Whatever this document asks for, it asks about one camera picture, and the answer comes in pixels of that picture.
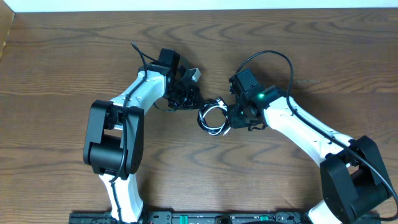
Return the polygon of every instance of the white background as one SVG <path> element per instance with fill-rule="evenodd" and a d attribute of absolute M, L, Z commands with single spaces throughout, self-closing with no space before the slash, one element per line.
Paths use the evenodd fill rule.
<path fill-rule="evenodd" d="M 398 0 L 4 0 L 14 12 L 398 7 Z"/>

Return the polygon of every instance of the robotic arm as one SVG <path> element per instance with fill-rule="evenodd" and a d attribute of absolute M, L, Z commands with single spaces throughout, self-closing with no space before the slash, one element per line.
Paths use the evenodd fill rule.
<path fill-rule="evenodd" d="M 139 69 L 137 80 L 124 93 L 111 101 L 97 100 L 91 106 L 83 160 L 92 166 L 94 173 L 99 174 L 106 186 L 112 204 L 110 215 L 113 223 L 149 222 L 142 215 L 144 204 L 139 196 L 135 173 L 144 148 L 144 115 L 151 105 L 164 97 L 173 110 L 206 106 L 196 86 L 201 75 L 199 70 L 188 69 L 187 65 L 179 68 L 179 61 L 178 53 L 162 49 L 158 60 L 146 64 L 143 59 L 144 66 Z M 177 72 L 182 74 L 178 80 L 175 78 Z M 249 69 L 239 69 L 229 82 L 231 93 L 236 95 L 236 104 L 226 105 L 222 100 L 217 100 L 228 124 L 215 132 L 216 135 L 226 134 L 230 128 L 248 127 L 251 131 L 251 127 L 262 124 L 262 129 L 268 126 L 287 136 L 320 166 L 324 200 L 307 213 L 302 223 L 353 223 L 392 196 L 394 191 L 386 187 L 386 182 L 391 186 L 391 181 L 378 148 L 371 139 L 363 136 L 354 140 L 329 128 L 299 107 L 289 96 L 290 90 L 285 92 L 276 86 L 264 88 Z M 123 130 L 127 134 L 117 138 L 104 134 L 104 129 Z M 124 138 L 127 138 L 126 147 L 123 147 Z M 348 148 L 360 158 L 365 158 L 377 171 L 366 166 L 360 158 L 358 160 L 358 156 L 353 156 Z M 350 175 L 347 167 L 358 165 L 359 169 Z M 178 222 L 173 218 L 169 220 L 171 215 L 165 215 L 164 224 Z M 181 213 L 178 216 L 179 223 L 191 223 L 188 221 L 189 216 Z M 265 223 L 268 218 L 255 216 L 248 219 L 244 216 L 242 220 Z M 291 218 L 294 217 L 286 217 L 285 223 L 289 223 Z M 234 222 L 246 223 L 235 217 L 225 219 L 217 216 L 210 221 L 196 219 L 194 222 L 234 223 L 232 219 Z M 283 217 L 275 215 L 273 219 L 284 221 Z"/>

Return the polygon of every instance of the wood grain surface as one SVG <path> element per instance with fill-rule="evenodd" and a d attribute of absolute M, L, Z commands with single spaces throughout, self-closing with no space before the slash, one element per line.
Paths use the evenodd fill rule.
<path fill-rule="evenodd" d="M 241 62 L 260 50 L 286 54 L 296 101 L 342 133 L 375 140 L 398 189 L 398 9 L 17 14 L 0 64 L 0 223 L 66 223 L 70 212 L 110 207 L 83 143 L 92 102 L 136 79 L 132 40 L 153 57 L 175 49 L 202 71 L 204 97 L 227 103 Z M 265 86 L 287 86 L 278 56 L 248 67 Z M 214 137 L 196 119 L 197 111 L 147 113 L 137 173 L 146 204 L 260 212 L 322 199 L 319 168 L 285 136 Z M 393 215 L 394 201 L 376 210 Z"/>

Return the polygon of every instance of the black and white cable bundle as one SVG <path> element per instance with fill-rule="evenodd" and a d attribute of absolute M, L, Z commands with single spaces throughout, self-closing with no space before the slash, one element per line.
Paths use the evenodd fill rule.
<path fill-rule="evenodd" d="M 221 111 L 223 111 L 223 114 L 225 116 L 225 122 L 223 125 L 221 125 L 220 127 L 210 127 L 207 125 L 206 120 L 205 120 L 205 116 L 207 115 L 207 113 L 209 111 L 211 111 L 214 108 L 218 108 Z M 228 133 L 228 131 L 231 129 L 231 126 L 229 125 L 229 121 L 228 121 L 228 117 L 226 115 L 227 112 L 227 104 L 224 103 L 224 101 L 221 98 L 217 98 L 216 100 L 208 100 L 205 102 L 205 105 L 202 109 L 199 110 L 198 112 L 198 124 L 199 126 L 206 131 L 207 133 L 209 133 L 210 135 L 225 135 L 226 133 Z"/>

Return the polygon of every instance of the wooden table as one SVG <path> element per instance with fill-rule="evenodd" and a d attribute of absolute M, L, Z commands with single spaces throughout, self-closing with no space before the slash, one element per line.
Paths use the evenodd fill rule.
<path fill-rule="evenodd" d="M 374 139 L 398 189 L 398 9 L 17 14 L 0 64 L 0 223 L 66 223 L 72 211 L 109 209 L 83 143 L 92 102 L 136 79 L 132 40 L 153 57 L 175 49 L 202 71 L 204 97 L 228 103 L 241 62 L 260 50 L 288 55 L 296 101 L 342 133 Z M 248 67 L 265 86 L 286 88 L 278 56 Z M 146 204 L 174 210 L 308 210 L 322 199 L 317 165 L 285 136 L 210 136 L 197 111 L 147 113 L 137 178 Z M 392 199 L 377 207 L 395 210 Z"/>

